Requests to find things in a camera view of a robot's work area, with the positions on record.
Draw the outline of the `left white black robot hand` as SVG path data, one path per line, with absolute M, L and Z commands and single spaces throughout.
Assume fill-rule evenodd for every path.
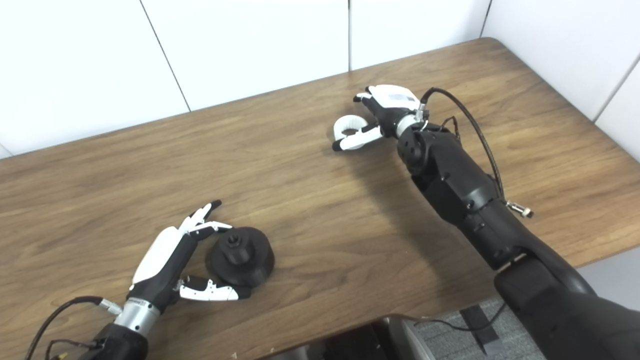
M 230 224 L 208 221 L 213 210 L 221 205 L 220 199 L 213 200 L 186 216 L 178 227 L 163 229 L 138 264 L 126 298 L 149 303 L 161 313 L 179 299 L 199 302 L 248 299 L 252 290 L 245 286 L 201 276 L 182 278 L 200 241 L 233 228 Z

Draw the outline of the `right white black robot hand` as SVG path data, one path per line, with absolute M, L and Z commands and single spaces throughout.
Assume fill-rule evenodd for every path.
M 382 138 L 398 138 L 408 128 L 429 122 L 426 105 L 409 89 L 391 84 L 370 85 L 352 102 L 361 103 L 374 116 L 368 123 L 358 115 L 340 117 L 333 125 L 334 152 L 359 150 Z

